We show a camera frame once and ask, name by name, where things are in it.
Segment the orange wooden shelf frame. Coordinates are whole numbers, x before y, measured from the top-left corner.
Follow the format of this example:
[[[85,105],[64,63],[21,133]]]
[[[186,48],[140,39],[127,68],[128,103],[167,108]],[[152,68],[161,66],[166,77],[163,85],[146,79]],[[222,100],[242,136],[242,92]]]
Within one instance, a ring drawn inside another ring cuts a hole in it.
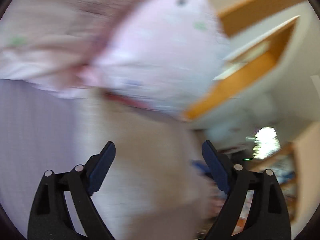
[[[262,20],[306,0],[244,0],[219,12],[226,34],[235,37]],[[281,23],[255,38],[228,59],[229,68],[209,93],[191,105],[184,117],[193,121],[219,107],[276,67],[298,18]]]

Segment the bright window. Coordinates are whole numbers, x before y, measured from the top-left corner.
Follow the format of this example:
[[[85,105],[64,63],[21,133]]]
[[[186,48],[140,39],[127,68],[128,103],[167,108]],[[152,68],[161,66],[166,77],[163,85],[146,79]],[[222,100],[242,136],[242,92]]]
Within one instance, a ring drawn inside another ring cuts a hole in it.
[[[280,150],[280,143],[273,127],[263,127],[255,134],[253,157],[266,159]]]

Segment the beige folded cloth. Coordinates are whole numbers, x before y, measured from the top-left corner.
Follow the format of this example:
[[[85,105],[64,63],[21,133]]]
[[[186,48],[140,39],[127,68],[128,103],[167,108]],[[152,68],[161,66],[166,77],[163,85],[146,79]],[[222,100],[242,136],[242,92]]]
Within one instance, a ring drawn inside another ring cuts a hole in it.
[[[208,186],[192,165],[201,148],[184,123],[108,100],[90,89],[76,102],[78,163],[108,141],[116,157],[93,202],[116,239],[193,239]]]

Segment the pink patterned small garment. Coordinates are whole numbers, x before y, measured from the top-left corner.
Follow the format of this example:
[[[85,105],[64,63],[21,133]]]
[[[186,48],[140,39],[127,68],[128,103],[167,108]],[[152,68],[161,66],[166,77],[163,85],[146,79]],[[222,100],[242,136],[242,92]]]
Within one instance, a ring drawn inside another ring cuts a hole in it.
[[[227,53],[209,0],[13,0],[1,19],[2,79],[170,115],[208,92]]]

